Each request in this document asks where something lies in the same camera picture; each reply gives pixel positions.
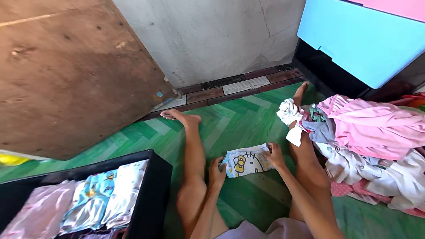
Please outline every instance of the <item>green linoleum floor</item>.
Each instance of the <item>green linoleum floor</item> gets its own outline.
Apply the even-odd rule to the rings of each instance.
[[[289,156],[288,132],[276,116],[280,102],[291,98],[301,83],[261,94],[223,102],[191,111],[202,117],[200,135],[210,161],[232,149],[277,142],[281,145],[289,168],[295,167]],[[323,100],[312,85],[303,104]],[[173,165],[171,192],[165,218],[165,238],[183,238],[183,230],[176,211],[176,195],[182,183],[184,130],[178,121],[163,118],[138,122],[125,127],[89,150],[69,161],[29,161],[15,167],[0,168],[0,182],[75,168],[117,156],[153,148]],[[226,179],[220,193],[218,208],[230,228],[248,220],[261,230],[279,217],[288,215],[291,196],[276,170]],[[338,224],[349,239],[357,238],[423,238],[425,219],[388,209],[385,205],[372,206],[348,196],[333,198]]]

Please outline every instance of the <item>wall crack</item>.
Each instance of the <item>wall crack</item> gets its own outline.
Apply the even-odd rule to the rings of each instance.
[[[269,32],[269,38],[270,38],[270,37],[271,37],[271,35],[270,35],[270,29],[269,29],[269,26],[267,25],[266,15],[264,14],[264,9],[263,9],[263,6],[262,6],[262,4],[261,4],[261,1],[260,1],[260,0],[258,0],[258,2],[260,3],[260,7],[261,7],[261,10],[262,10],[262,12],[263,12],[264,22],[266,23],[266,28],[267,28],[267,31]]]

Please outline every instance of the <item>light blue drawer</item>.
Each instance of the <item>light blue drawer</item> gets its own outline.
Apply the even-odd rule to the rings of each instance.
[[[339,0],[307,0],[298,37],[372,88],[425,51],[425,23]]]

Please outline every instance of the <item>pile of clothes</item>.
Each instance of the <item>pile of clothes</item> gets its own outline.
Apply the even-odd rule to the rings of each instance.
[[[148,160],[35,188],[0,239],[114,239],[125,231]]]
[[[328,159],[333,196],[425,217],[425,112],[334,95],[300,109],[285,101],[277,114],[297,121],[290,142],[306,131]]]

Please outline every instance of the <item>lavender shorts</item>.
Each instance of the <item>lavender shorts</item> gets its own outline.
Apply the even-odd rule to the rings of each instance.
[[[274,221],[264,233],[248,221],[232,230],[219,235],[215,239],[314,239],[309,228],[304,222],[291,218],[279,218]]]

